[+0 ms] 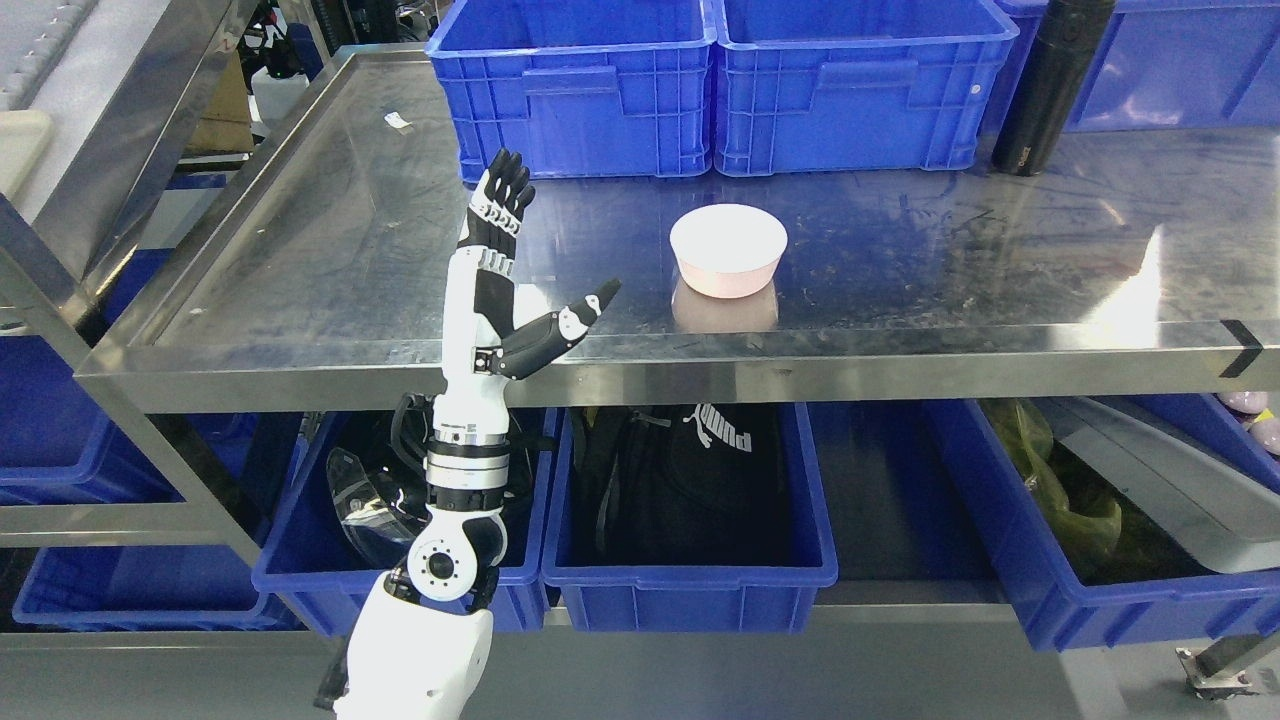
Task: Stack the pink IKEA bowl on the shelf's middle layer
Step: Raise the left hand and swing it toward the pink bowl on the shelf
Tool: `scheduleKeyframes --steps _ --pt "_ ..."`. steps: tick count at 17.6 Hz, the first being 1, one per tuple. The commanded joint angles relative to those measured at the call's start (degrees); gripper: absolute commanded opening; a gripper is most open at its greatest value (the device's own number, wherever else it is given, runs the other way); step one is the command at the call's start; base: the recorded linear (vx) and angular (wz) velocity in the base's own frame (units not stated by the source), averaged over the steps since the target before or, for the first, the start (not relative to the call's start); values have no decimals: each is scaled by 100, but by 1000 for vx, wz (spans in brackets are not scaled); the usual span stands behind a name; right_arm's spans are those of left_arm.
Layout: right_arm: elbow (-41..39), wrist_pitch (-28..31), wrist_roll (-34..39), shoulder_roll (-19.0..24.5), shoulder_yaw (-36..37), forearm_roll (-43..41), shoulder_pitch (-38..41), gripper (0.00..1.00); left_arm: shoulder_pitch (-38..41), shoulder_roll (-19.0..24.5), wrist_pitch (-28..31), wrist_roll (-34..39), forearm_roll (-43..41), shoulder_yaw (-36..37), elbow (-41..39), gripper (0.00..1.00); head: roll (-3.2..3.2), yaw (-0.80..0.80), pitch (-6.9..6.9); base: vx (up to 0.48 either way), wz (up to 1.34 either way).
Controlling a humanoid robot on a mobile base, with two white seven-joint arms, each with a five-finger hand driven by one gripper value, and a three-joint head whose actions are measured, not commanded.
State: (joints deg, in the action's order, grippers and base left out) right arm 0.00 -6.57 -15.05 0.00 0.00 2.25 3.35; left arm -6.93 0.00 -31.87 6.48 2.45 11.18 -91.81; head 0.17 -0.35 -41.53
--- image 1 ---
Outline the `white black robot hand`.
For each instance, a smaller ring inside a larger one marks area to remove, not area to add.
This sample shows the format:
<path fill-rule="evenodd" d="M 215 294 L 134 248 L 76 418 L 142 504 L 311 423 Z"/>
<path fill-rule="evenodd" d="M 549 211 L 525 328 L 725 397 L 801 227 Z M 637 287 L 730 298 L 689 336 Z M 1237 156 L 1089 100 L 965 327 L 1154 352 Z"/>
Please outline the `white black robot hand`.
<path fill-rule="evenodd" d="M 522 324 L 511 275 L 535 199 L 520 152 L 500 149 L 471 193 L 447 266 L 442 324 L 445 389 L 433 401 L 433 442 L 500 445 L 509 430 L 506 387 L 564 356 L 620 292 L 613 278 L 582 299 Z"/>

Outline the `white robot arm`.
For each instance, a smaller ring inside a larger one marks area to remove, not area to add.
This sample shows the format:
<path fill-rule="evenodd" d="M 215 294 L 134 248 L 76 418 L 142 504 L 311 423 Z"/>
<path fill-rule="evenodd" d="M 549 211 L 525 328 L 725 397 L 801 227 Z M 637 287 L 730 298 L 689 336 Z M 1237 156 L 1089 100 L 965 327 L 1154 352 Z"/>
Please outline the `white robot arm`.
<path fill-rule="evenodd" d="M 457 719 L 484 674 L 508 534 L 502 506 L 509 414 L 500 395 L 406 395 L 389 445 L 419 488 L 399 505 L 422 527 L 372 583 L 314 703 L 338 719 Z"/>

